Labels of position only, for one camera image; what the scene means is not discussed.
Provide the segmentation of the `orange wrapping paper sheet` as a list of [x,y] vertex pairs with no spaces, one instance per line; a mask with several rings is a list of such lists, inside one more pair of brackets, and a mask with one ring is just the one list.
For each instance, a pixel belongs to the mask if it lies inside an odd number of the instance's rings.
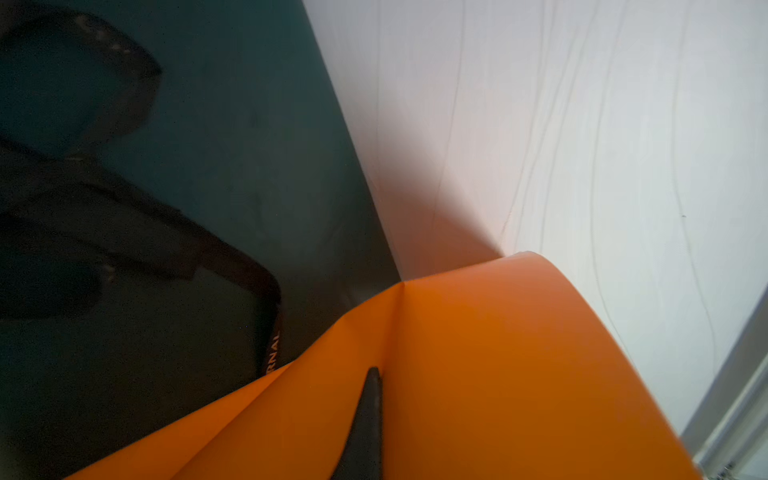
[[82,469],[82,479],[331,479],[366,373],[382,479],[694,479],[571,283],[524,253],[406,281],[290,364]]

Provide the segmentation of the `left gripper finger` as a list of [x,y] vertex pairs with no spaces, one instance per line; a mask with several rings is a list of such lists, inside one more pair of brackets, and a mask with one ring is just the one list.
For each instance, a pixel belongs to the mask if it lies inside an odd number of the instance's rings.
[[331,479],[382,478],[382,381],[379,369],[371,367],[366,373],[349,434]]

